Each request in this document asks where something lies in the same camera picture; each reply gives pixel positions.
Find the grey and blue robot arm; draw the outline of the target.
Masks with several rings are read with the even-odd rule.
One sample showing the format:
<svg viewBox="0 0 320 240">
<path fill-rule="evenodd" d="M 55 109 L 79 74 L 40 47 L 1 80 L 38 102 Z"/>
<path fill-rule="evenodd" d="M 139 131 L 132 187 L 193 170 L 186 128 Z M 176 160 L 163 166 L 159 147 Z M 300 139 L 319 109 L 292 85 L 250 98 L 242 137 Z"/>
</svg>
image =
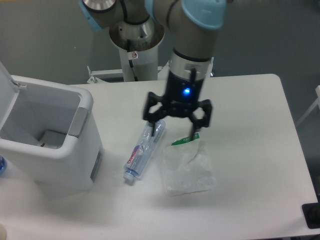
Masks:
<svg viewBox="0 0 320 240">
<path fill-rule="evenodd" d="M 113 43 L 127 53 L 156 48 L 169 30 L 174 47 L 162 96 L 147 94 L 143 119 L 155 127 L 167 117 L 188 118 L 190 135 L 210 125 L 213 106 L 199 100 L 224 23 L 225 0 L 82 0 L 92 28 L 108 29 Z"/>
</svg>

